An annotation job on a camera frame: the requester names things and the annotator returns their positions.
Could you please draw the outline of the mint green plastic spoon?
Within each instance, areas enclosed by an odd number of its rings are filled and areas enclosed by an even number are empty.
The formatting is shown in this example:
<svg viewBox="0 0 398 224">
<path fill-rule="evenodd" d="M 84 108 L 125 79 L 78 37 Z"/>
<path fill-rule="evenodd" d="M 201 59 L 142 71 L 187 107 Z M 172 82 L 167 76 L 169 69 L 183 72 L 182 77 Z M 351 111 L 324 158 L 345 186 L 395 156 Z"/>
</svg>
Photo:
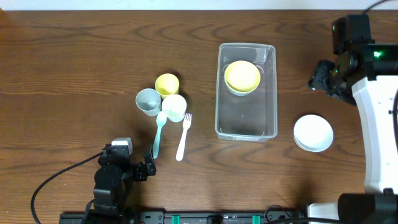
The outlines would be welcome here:
<svg viewBox="0 0 398 224">
<path fill-rule="evenodd" d="M 167 122 L 167 115 L 163 111 L 161 111 L 156 118 L 157 132 L 152 147 L 152 155 L 154 159 L 156 159 L 159 155 L 162 128 L 164 127 L 166 122 Z"/>
</svg>

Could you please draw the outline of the white plastic bowl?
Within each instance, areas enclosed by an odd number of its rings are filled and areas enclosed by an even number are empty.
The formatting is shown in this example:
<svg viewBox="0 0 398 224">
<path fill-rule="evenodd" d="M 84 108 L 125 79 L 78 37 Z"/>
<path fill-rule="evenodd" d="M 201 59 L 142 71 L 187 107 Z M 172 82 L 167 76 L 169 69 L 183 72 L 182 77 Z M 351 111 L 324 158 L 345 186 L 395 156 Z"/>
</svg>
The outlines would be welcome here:
<svg viewBox="0 0 398 224">
<path fill-rule="evenodd" d="M 334 138 L 331 124 L 323 117 L 308 114 L 294 124 L 294 141 L 301 149 L 309 152 L 327 150 Z"/>
</svg>

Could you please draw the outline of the white plastic fork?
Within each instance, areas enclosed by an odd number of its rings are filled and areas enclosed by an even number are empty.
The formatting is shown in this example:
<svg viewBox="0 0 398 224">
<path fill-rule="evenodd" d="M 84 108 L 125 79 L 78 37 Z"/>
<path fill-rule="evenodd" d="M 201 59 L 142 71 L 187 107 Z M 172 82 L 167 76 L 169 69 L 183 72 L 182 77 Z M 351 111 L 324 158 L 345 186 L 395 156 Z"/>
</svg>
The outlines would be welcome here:
<svg viewBox="0 0 398 224">
<path fill-rule="evenodd" d="M 185 143 L 186 143 L 186 138 L 187 138 L 187 131 L 189 130 L 190 126 L 192 124 L 192 114 L 191 113 L 186 113 L 184 120 L 183 120 L 183 132 L 182 132 L 182 137 L 180 139 L 180 143 L 178 145 L 177 153 L 176 153 L 176 160 L 181 161 L 183 159 L 183 155 L 185 152 Z"/>
</svg>

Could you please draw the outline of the grey plastic cup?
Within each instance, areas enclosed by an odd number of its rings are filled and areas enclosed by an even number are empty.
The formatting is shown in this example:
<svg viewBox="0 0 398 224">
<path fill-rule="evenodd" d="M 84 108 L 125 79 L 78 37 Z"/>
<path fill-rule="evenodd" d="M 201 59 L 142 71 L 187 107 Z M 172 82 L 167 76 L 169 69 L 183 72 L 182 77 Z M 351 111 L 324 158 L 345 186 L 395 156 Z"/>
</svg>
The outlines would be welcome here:
<svg viewBox="0 0 398 224">
<path fill-rule="evenodd" d="M 161 111 L 161 97 L 155 89 L 146 88 L 137 94 L 136 105 L 146 115 L 154 117 Z"/>
</svg>

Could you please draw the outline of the white plastic cup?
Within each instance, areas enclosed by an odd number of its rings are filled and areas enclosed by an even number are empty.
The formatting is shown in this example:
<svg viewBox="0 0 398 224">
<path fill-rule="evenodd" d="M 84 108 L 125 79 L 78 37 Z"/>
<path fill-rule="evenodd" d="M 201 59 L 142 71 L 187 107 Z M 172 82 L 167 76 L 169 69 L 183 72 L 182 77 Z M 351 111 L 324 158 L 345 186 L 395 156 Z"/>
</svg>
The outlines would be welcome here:
<svg viewBox="0 0 398 224">
<path fill-rule="evenodd" d="M 181 95 L 169 95 L 162 102 L 162 111 L 174 123 L 181 122 L 187 110 L 187 102 Z"/>
</svg>

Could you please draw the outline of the yellow plastic bowl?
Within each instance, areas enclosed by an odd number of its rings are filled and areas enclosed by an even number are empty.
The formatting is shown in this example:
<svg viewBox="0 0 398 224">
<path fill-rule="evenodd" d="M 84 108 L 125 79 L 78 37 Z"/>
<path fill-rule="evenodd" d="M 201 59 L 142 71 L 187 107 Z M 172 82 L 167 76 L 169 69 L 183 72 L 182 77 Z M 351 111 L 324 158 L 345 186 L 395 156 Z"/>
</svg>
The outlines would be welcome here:
<svg viewBox="0 0 398 224">
<path fill-rule="evenodd" d="M 226 67 L 224 82 L 238 91 L 248 91 L 252 86 L 259 86 L 261 73 L 253 63 L 238 60 Z"/>
</svg>

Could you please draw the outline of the yellow plastic cup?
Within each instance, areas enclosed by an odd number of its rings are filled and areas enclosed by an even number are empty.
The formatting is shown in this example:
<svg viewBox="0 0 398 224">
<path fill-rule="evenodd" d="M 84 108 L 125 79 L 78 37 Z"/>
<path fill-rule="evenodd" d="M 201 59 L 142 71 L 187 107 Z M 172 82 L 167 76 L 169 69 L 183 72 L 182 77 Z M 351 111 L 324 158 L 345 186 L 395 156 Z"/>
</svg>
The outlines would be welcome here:
<svg viewBox="0 0 398 224">
<path fill-rule="evenodd" d="M 171 73 L 162 74 L 155 81 L 155 90 L 163 100 L 169 95 L 177 95 L 179 91 L 179 80 Z"/>
</svg>

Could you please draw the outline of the grey plastic bowl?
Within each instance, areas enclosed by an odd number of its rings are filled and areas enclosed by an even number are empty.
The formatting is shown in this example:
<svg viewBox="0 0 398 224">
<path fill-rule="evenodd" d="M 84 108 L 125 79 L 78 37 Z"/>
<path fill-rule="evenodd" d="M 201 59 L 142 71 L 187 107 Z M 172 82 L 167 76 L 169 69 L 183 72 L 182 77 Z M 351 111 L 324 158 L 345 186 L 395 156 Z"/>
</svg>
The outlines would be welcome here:
<svg viewBox="0 0 398 224">
<path fill-rule="evenodd" d="M 226 86 L 227 86 L 228 90 L 236 96 L 246 96 L 246 95 L 252 93 L 257 88 L 256 86 L 252 86 L 249 88 L 248 91 L 238 91 L 228 84 Z"/>
</svg>

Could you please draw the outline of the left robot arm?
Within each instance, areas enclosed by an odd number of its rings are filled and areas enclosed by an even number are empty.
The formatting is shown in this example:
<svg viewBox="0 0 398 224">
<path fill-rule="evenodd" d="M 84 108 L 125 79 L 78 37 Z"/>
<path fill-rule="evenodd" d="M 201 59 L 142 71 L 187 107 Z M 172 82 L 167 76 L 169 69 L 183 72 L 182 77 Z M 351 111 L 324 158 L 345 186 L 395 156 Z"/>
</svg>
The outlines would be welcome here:
<svg viewBox="0 0 398 224">
<path fill-rule="evenodd" d="M 85 210 L 85 221 L 105 220 L 116 222 L 127 220 L 124 212 L 127 196 L 134 182 L 144 182 L 156 174 L 152 148 L 144 154 L 144 162 L 130 161 L 127 145 L 106 144 L 98 159 L 101 166 L 95 173 L 94 199 Z"/>
</svg>

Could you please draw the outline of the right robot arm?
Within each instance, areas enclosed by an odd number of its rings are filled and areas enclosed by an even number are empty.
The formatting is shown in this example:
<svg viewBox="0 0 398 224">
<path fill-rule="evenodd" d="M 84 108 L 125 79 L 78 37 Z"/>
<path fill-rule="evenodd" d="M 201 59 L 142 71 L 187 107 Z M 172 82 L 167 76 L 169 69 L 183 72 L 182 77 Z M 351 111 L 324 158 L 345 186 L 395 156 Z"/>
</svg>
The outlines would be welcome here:
<svg viewBox="0 0 398 224">
<path fill-rule="evenodd" d="M 358 108 L 366 176 L 363 194 L 341 194 L 341 223 L 397 223 L 397 45 L 376 44 L 369 17 L 352 14 L 332 23 L 335 62 L 320 60 L 308 81 Z"/>
</svg>

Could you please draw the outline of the clear plastic container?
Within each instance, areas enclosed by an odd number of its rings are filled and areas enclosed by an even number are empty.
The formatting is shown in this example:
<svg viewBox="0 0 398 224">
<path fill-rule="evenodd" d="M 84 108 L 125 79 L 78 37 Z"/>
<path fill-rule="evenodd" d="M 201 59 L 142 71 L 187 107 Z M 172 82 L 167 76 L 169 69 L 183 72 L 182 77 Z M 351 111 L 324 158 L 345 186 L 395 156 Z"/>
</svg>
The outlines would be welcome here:
<svg viewBox="0 0 398 224">
<path fill-rule="evenodd" d="M 261 75 L 259 86 L 244 96 L 228 88 L 224 75 L 238 60 L 250 62 Z M 277 64 L 272 45 L 223 43 L 216 79 L 215 131 L 219 139 L 265 142 L 277 135 Z"/>
</svg>

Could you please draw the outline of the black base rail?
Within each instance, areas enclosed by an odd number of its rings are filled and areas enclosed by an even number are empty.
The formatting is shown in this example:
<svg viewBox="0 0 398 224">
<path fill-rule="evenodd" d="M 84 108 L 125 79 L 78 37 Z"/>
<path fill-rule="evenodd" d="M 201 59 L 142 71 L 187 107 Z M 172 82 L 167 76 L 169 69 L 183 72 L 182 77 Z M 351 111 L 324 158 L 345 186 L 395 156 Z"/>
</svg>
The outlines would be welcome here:
<svg viewBox="0 0 398 224">
<path fill-rule="evenodd" d="M 273 208 L 267 212 L 248 213 L 164 213 L 164 212 L 132 212 L 129 215 L 106 217 L 90 212 L 86 217 L 82 213 L 63 213 L 61 224 L 79 223 L 142 223 L 142 224 L 257 224 L 268 223 L 288 218 L 304 218 L 306 215 L 298 210 L 283 211 Z"/>
</svg>

